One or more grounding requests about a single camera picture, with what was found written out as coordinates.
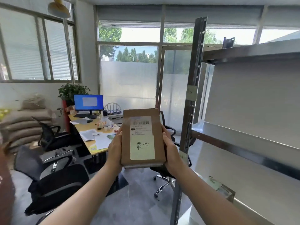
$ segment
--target cardboard box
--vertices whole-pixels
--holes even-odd
[[[166,161],[158,109],[123,111],[122,156],[125,168],[161,166]]]

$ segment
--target forearm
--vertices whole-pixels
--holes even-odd
[[[90,224],[117,175],[118,169],[105,163],[88,183],[56,208],[41,225]]]
[[[206,225],[254,225],[220,193],[211,188],[188,166],[178,172],[183,192],[189,197]]]

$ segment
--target barcode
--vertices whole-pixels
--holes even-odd
[[[150,124],[150,121],[134,121],[133,125],[146,125]]]

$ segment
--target ceiling lamp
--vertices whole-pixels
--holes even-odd
[[[60,17],[60,18],[70,18],[70,12],[62,4],[62,0],[54,0],[54,2],[51,2],[48,5],[48,12],[54,16]]]

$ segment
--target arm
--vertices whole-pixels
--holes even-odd
[[[206,225],[255,225],[220,193],[211,188],[180,158],[170,134],[162,126],[167,146],[166,167],[179,182]]]
[[[73,196],[56,208],[41,225],[90,224],[111,185],[121,172],[122,128],[108,147],[108,158],[98,173]]]

